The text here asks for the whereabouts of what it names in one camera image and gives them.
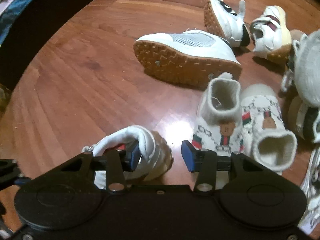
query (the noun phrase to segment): gray mesh fabric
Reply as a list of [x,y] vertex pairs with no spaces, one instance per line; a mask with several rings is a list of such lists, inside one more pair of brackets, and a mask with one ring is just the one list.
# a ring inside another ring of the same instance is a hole
[[192,47],[211,47],[216,41],[201,33],[169,34],[174,42],[179,42]]

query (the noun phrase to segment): black circular cover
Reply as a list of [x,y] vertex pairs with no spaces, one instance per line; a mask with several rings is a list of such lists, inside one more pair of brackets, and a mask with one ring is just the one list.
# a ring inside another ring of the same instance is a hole
[[273,172],[244,172],[220,191],[221,206],[259,228],[297,224],[307,205],[303,191]]
[[40,176],[22,186],[14,204],[28,225],[66,229],[86,221],[101,202],[100,190],[76,172]]

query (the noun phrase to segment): wooden floor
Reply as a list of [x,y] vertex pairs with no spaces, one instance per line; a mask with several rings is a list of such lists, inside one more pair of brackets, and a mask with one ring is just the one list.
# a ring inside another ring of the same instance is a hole
[[[239,0],[224,0],[235,10]],[[287,13],[287,26],[307,34],[320,28],[313,0],[246,0],[245,22],[267,5]],[[13,92],[0,123],[1,158],[15,158],[32,178],[131,124],[157,130],[172,148],[174,163],[159,181],[193,185],[184,166],[181,141],[191,139],[202,91],[156,80],[143,72],[134,41],[149,33],[205,29],[204,0],[94,0],[45,44]],[[252,58],[253,44],[235,54],[242,88],[264,83],[279,91],[282,69]],[[284,176],[297,185],[304,177],[311,145],[299,142],[293,166]],[[1,193],[9,213],[14,190]],[[16,229],[15,215],[6,216]]]

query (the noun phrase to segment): shoe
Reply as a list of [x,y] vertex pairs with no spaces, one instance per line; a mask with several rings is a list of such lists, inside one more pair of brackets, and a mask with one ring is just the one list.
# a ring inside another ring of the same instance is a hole
[[311,153],[307,173],[300,186],[307,197],[308,206],[298,227],[307,235],[309,235],[320,222],[319,165],[320,148],[317,147]]
[[235,79],[241,74],[229,43],[200,30],[145,35],[133,49],[147,74],[167,82],[207,87],[212,77],[225,71]]
[[281,174],[294,161],[297,139],[284,128],[275,92],[256,84],[244,90],[240,98],[244,153]]
[[243,0],[239,2],[238,14],[223,0],[206,0],[204,25],[209,33],[226,39],[231,47],[248,46],[250,34],[243,22],[244,12]]
[[[134,172],[124,172],[126,180],[141,177],[144,181],[152,180],[170,169],[173,158],[166,141],[157,132],[150,132],[139,125],[132,125],[106,136],[98,143],[84,147],[82,152],[92,151],[93,156],[101,156],[107,149],[135,140],[139,141],[141,159]],[[106,172],[96,171],[94,183],[98,188],[106,189]]]
[[293,40],[288,60],[289,69],[284,75],[281,90],[286,92],[294,82],[302,101],[313,108],[320,108],[320,30],[300,40]]
[[296,96],[288,111],[288,128],[311,143],[320,142],[320,110],[307,106]]
[[196,115],[192,145],[230,156],[242,150],[240,83],[230,73],[214,78],[204,91]]
[[254,39],[255,56],[285,65],[292,41],[281,7],[267,6],[263,14],[252,21],[250,32]]

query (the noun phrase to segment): brown rubber sole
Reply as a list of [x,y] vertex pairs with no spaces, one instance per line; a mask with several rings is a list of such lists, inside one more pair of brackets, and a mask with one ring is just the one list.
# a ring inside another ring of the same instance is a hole
[[236,62],[193,57],[153,41],[136,41],[133,49],[145,72],[166,82],[205,88],[213,77],[223,72],[231,73],[233,79],[238,80],[242,71]]
[[287,64],[289,53],[291,50],[291,44],[281,46],[281,48],[269,52],[267,59],[273,63],[284,66]]
[[209,33],[220,36],[224,39],[226,38],[222,27],[213,12],[210,0],[205,0],[204,2],[204,25]]

